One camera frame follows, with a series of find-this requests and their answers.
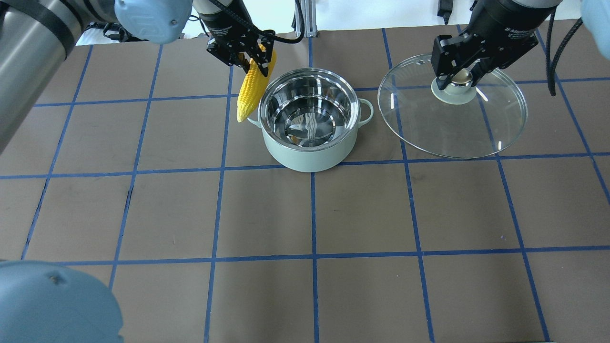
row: transparent lid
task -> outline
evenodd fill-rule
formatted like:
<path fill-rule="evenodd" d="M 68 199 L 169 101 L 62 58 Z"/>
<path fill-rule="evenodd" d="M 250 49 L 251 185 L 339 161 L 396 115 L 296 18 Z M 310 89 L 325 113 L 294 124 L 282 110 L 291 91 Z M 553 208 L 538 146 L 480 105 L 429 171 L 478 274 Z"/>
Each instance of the transparent lid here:
<path fill-rule="evenodd" d="M 449 104 L 432 92 L 431 55 L 392 68 L 379 87 L 383 119 L 402 140 L 428 153 L 459 159 L 506 149 L 523 132 L 528 111 L 523 93 L 500 70 L 485 75 L 465 104 Z"/>

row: white pot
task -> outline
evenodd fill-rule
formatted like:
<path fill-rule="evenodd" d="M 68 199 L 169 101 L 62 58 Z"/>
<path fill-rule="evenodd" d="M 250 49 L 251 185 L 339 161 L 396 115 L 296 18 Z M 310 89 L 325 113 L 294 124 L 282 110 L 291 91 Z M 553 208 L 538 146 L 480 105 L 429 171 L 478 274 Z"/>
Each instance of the white pot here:
<path fill-rule="evenodd" d="M 361 121 L 360 103 L 371 114 Z M 299 172 L 332 168 L 350 153 L 358 129 L 373 118 L 373 105 L 356 96 L 339 75 L 302 68 L 275 79 L 265 90 L 258 120 L 269 153 Z"/>

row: stainless steel bowl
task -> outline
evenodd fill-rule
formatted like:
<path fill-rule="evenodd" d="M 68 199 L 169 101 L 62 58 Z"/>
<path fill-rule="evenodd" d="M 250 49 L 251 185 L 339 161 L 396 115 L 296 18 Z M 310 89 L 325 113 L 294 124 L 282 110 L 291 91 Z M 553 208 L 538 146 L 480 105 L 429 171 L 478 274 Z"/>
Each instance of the stainless steel bowl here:
<path fill-rule="evenodd" d="M 289 71 L 266 89 L 259 106 L 262 129 L 298 151 L 318 151 L 341 142 L 355 129 L 360 104 L 354 89 L 324 69 Z"/>

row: black ring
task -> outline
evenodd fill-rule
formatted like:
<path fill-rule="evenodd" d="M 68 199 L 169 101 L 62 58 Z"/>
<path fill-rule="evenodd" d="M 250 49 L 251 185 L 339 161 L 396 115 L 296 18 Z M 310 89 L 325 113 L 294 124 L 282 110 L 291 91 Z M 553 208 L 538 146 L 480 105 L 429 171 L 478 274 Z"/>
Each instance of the black ring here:
<path fill-rule="evenodd" d="M 49 29 L 63 45 L 63 49 L 66 52 L 66 58 L 68 58 L 68 55 L 74 48 L 76 42 L 74 41 L 72 31 L 70 31 L 66 23 L 64 23 L 55 13 L 36 0 L 0 0 L 0 2 L 4 2 L 25 15 L 30 16 L 32 19 Z"/>
<path fill-rule="evenodd" d="M 106 22 L 106 20 L 104 20 L 102 17 L 100 17 L 99 14 L 95 11 L 95 9 L 93 8 L 93 5 L 91 5 L 91 1 L 85 0 L 85 6 L 87 6 L 87 9 L 89 10 L 89 12 L 91 12 L 91 14 L 97 20 L 99 20 L 100 23 L 105 23 Z"/>
<path fill-rule="evenodd" d="M 78 11 L 74 8 L 74 6 L 72 6 L 72 4 L 70 4 L 68 2 L 68 0 L 59 0 L 68 10 L 70 10 L 70 12 L 72 12 L 72 14 L 74 15 L 74 17 L 76 18 L 76 20 L 78 20 L 78 22 L 81 24 L 81 31 L 85 29 L 85 23 L 82 20 L 81 15 L 78 13 Z"/>

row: corn cob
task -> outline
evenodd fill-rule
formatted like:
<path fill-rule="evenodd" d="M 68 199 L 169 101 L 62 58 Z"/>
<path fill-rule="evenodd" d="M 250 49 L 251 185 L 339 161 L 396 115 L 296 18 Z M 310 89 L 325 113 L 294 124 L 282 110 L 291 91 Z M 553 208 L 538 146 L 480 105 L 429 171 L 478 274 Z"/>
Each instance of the corn cob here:
<path fill-rule="evenodd" d="M 265 48 L 260 45 L 261 50 L 265 51 Z M 243 80 L 242 87 L 239 90 L 239 96 L 237 97 L 237 121 L 241 123 L 248 116 L 256 110 L 259 105 L 260 99 L 265 93 L 269 79 L 271 78 L 271 72 L 275 66 L 276 53 L 273 50 L 271 54 L 271 62 L 269 62 L 269 73 L 267 77 L 263 76 L 260 72 L 258 65 L 254 59 L 250 59 L 250 69 L 246 78 Z"/>

